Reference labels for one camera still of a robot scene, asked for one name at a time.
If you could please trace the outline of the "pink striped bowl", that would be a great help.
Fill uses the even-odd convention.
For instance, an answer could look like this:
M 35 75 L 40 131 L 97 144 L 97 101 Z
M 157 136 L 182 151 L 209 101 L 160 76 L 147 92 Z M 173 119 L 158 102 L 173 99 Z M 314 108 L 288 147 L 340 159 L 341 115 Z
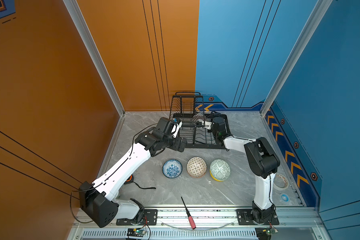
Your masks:
M 192 120 L 193 122 L 199 122 L 199 121 L 202 121 L 204 122 L 205 121 L 205 115 L 204 113 L 197 113 L 193 116 Z

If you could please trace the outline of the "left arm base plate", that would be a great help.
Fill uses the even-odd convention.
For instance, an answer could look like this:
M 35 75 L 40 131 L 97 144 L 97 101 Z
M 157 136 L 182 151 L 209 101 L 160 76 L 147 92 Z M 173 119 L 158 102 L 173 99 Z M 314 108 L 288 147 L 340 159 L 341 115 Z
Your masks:
M 117 226 L 143 226 L 147 224 L 148 226 L 155 226 L 158 219 L 158 210 L 157 209 L 145 209 L 143 218 L 139 221 L 129 220 L 129 219 L 118 219 L 116 222 Z

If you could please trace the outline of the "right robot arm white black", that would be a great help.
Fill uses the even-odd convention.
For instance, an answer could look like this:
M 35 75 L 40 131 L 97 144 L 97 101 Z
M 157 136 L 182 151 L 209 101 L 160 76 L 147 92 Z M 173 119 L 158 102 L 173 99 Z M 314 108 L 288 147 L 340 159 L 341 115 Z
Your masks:
M 233 136 L 224 117 L 212 117 L 211 131 L 219 146 L 245 153 L 247 156 L 249 167 L 256 176 L 251 211 L 253 222 L 258 225 L 279 225 L 276 205 L 273 202 L 273 189 L 280 160 L 269 141 L 264 137 L 244 139 Z

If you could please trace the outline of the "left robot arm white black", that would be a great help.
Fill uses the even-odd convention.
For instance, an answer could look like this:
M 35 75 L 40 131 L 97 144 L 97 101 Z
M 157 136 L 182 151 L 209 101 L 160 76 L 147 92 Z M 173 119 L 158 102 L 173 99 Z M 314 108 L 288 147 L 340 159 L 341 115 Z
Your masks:
M 114 219 L 128 219 L 140 222 L 145 207 L 135 199 L 117 200 L 117 194 L 129 177 L 147 160 L 165 149 L 183 152 L 187 144 L 186 138 L 173 134 L 155 136 L 143 132 L 135 137 L 134 143 L 127 153 L 106 173 L 91 184 L 84 182 L 78 193 L 80 208 L 103 228 Z

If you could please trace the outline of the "brown dotted bowl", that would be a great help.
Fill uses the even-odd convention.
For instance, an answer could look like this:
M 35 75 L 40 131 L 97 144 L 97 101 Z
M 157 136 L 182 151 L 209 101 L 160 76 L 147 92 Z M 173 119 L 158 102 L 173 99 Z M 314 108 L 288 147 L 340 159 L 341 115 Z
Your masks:
M 187 172 L 193 178 L 201 178 L 207 172 L 207 163 L 200 157 L 193 157 L 187 162 Z

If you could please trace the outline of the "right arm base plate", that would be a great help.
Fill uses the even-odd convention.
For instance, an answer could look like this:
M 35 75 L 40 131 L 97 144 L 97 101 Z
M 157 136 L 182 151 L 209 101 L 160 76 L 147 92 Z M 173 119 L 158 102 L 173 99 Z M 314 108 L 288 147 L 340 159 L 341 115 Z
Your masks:
M 252 214 L 252 209 L 237 209 L 236 214 L 240 226 L 278 226 L 280 224 L 276 211 L 271 211 L 269 215 L 260 218 L 258 221 L 255 220 L 255 217 Z

